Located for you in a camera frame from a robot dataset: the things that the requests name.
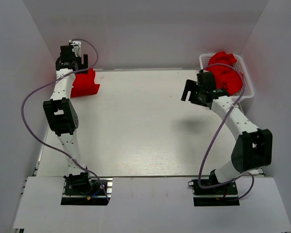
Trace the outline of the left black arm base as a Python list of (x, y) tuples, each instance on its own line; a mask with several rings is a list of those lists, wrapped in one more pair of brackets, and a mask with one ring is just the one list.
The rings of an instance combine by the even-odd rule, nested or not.
[(111, 194), (113, 179), (98, 180), (88, 173), (64, 176), (65, 183), (61, 198), (61, 205), (73, 206), (106, 206)]

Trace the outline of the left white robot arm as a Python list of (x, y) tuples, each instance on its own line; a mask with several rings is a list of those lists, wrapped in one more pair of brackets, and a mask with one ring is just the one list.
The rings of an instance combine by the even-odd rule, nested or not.
[(57, 135), (63, 151), (68, 154), (68, 175), (65, 178), (79, 178), (76, 188), (87, 194), (92, 190), (93, 182), (81, 177), (84, 171), (79, 166), (85, 168), (86, 165), (81, 159), (77, 141), (76, 129), (79, 119), (70, 101), (73, 82), (76, 79), (73, 71), (82, 69), (80, 49), (80, 41), (69, 41), (67, 46), (61, 46), (60, 56), (55, 62), (57, 81), (49, 100), (43, 102), (43, 109), (50, 129)]

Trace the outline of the red t shirt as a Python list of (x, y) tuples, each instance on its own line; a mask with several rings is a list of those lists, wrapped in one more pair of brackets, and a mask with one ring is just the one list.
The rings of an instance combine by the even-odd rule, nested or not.
[(92, 68), (87, 73), (78, 73), (73, 82), (71, 98), (96, 95), (100, 84), (95, 83), (96, 72)]

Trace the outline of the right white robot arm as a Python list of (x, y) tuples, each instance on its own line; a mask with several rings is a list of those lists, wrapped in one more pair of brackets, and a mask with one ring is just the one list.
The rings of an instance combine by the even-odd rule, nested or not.
[(238, 108), (238, 100), (232, 98), (226, 89), (216, 87), (211, 72), (199, 72), (196, 81), (187, 80), (181, 100), (208, 107), (222, 120), (206, 153), (210, 152), (223, 126), (228, 127), (236, 140), (230, 160), (210, 173), (207, 186), (198, 183), (199, 187), (219, 194), (226, 189), (228, 183), (243, 174), (271, 164), (273, 150), (271, 131), (261, 129), (252, 123)]

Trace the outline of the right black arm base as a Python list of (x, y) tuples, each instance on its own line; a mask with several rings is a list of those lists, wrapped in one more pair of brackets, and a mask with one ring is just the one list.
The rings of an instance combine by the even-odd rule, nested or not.
[(238, 190), (235, 183), (216, 188), (202, 189), (198, 179), (190, 180), (187, 185), (193, 190), (194, 207), (239, 206)]

